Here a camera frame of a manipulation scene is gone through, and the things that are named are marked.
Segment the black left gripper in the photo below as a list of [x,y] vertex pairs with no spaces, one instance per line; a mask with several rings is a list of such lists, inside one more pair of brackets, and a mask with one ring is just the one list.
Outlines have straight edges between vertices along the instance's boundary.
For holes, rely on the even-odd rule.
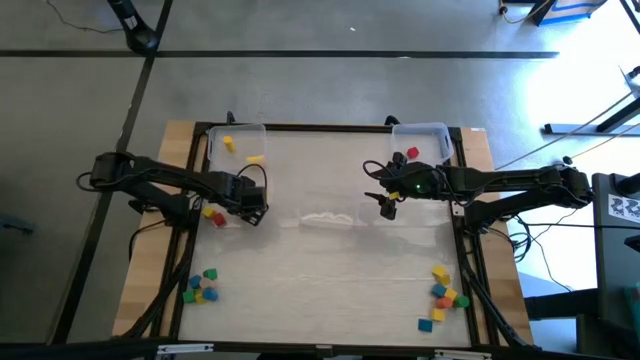
[[244,213],[239,218],[258,226],[269,210],[266,189],[246,176],[224,173],[219,204],[230,213]]

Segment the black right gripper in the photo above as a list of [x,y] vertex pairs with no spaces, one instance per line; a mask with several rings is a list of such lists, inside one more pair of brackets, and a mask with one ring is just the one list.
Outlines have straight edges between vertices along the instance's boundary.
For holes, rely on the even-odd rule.
[[[445,179],[436,167],[410,162],[401,152],[393,153],[391,160],[378,171],[378,178],[388,193],[397,192],[400,197],[439,199],[445,192]],[[390,221],[396,218],[395,200],[371,192],[365,192],[364,195],[377,201],[383,218]]]

